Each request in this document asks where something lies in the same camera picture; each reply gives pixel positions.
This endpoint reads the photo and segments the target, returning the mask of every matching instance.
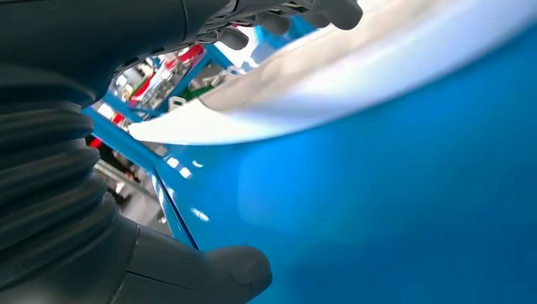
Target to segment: industrial machinery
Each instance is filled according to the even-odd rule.
[[[246,303],[267,288],[254,248],[200,252],[119,216],[80,109],[141,59],[235,20],[292,11],[348,29],[362,15],[325,2],[0,1],[0,303]]]

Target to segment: glossy blue paint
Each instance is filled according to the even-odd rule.
[[[267,254],[252,303],[537,303],[535,54],[533,27],[336,122],[176,147],[165,184],[202,250]]]

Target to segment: blue metal frame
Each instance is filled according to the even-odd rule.
[[[186,226],[185,220],[170,200],[169,186],[166,186],[163,182],[181,180],[180,173],[175,171],[166,161],[162,160],[143,143],[118,128],[113,122],[103,117],[93,108],[83,109],[82,113],[93,119],[93,135],[95,137],[144,169],[151,176],[153,186],[168,220],[172,235],[184,244],[189,244],[193,248],[198,249],[198,245]],[[181,187],[175,183],[172,183],[172,186],[175,187],[174,189],[180,189]]]
[[[141,107],[131,108],[126,102],[122,101],[120,98],[112,94],[110,91],[106,93],[102,99],[106,104],[114,109],[117,113],[123,115],[125,118],[129,119],[131,122],[142,122],[144,119],[137,114],[137,112],[148,114],[146,118],[152,118],[160,116],[163,113],[169,110],[170,98],[173,96],[180,95],[192,80],[198,76],[202,69],[209,64],[209,62],[214,62],[220,65],[222,68],[226,69],[231,67],[233,64],[231,61],[222,53],[217,47],[212,44],[207,44],[203,46],[205,52],[200,55],[201,58],[197,63],[187,72],[187,74],[181,79],[181,81],[172,89],[172,91],[166,96],[160,105],[156,107],[155,110],[145,109]]]
[[[213,44],[206,44],[203,46],[205,51],[211,57],[212,62],[220,65],[222,68],[226,69],[233,65],[231,61],[222,53],[216,46]]]
[[[102,98],[102,101],[114,109],[114,111],[123,115],[126,119],[129,119],[131,122],[142,122],[142,118],[132,111],[126,102],[122,101],[110,91],[106,92]]]

